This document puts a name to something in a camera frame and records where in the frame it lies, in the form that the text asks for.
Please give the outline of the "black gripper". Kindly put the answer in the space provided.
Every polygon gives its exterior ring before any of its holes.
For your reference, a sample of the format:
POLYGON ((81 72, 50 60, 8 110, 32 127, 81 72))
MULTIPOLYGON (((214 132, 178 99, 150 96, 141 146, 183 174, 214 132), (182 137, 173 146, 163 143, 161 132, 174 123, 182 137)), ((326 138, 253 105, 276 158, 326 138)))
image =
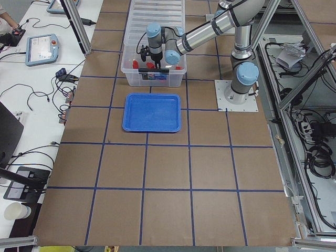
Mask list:
POLYGON ((148 56, 155 62, 155 68, 161 68, 161 60, 163 58, 162 45, 150 46, 148 45, 148 56))

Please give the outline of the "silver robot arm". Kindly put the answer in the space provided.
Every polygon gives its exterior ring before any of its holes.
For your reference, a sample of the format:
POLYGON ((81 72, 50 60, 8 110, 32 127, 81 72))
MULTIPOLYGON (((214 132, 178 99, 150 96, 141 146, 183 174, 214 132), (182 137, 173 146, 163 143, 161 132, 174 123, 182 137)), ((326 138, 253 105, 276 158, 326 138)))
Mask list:
POLYGON ((259 0, 219 1, 214 17, 188 32, 180 27, 150 23, 145 32, 148 45, 139 48, 137 53, 142 61, 150 57, 156 68, 160 68, 162 59, 170 65, 177 65, 182 55, 234 28, 235 41, 231 52, 234 78, 225 89, 224 96, 228 102, 241 105, 259 77, 258 67, 249 59, 253 54, 251 36, 254 18, 264 3, 259 0))

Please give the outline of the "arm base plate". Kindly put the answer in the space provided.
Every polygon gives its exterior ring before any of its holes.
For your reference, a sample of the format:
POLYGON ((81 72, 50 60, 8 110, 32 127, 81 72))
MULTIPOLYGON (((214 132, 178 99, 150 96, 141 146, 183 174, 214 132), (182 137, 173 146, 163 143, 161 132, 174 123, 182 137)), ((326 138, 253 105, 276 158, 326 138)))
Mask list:
POLYGON ((231 87, 231 80, 215 80, 215 91, 218 111, 222 112, 258 112, 256 97, 259 84, 255 83, 256 90, 251 86, 246 94, 237 94, 231 87))

